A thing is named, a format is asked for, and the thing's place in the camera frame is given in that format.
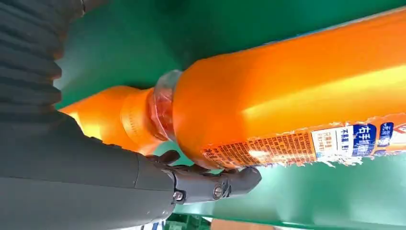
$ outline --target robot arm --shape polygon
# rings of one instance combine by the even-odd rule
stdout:
[[[72,20],[101,2],[0,2],[1,229],[142,225],[166,218],[176,203],[246,193],[261,179],[252,168],[212,176],[151,162],[86,137],[54,109],[61,39]]]

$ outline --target orange plastic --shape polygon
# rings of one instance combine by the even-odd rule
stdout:
[[[85,135],[144,155],[166,140],[153,125],[147,103],[153,90],[116,86],[61,109]]]
[[[406,10],[402,8],[200,60],[180,77],[172,110],[168,101],[158,101],[156,108],[163,112],[156,116],[148,107],[152,90],[124,86],[105,90],[62,112],[74,117],[86,135],[143,154],[150,154],[165,140],[152,121],[156,124],[160,119],[161,128],[168,130],[173,123],[176,140],[191,160],[206,168],[232,168],[208,159],[205,149],[269,136],[290,141],[308,135],[296,132],[298,136],[289,136],[301,128],[404,113],[405,31]],[[300,161],[316,159],[314,150],[310,151],[315,148],[312,143],[300,148],[302,152],[295,156],[303,158]],[[269,163],[283,158],[283,154],[271,154]]]
[[[406,111],[406,11],[200,60],[181,76],[173,122],[206,168],[210,145]]]

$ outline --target white label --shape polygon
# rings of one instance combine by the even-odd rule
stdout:
[[[316,156],[328,158],[332,156],[352,156],[354,149],[353,126],[329,128],[312,132]]]

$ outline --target gray robotic hand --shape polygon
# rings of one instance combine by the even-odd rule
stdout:
[[[179,153],[174,150],[167,151],[162,156],[153,155],[147,158],[174,180],[173,198],[176,204],[216,201],[244,195],[262,179],[260,172],[253,167],[212,174],[196,164],[169,166],[180,158]]]

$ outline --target plastic bottle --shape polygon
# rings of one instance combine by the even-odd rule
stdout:
[[[405,28],[400,8],[203,59],[154,90],[113,87],[62,111],[85,134],[102,123],[105,142],[144,154],[174,140],[209,169],[398,154],[406,150]]]

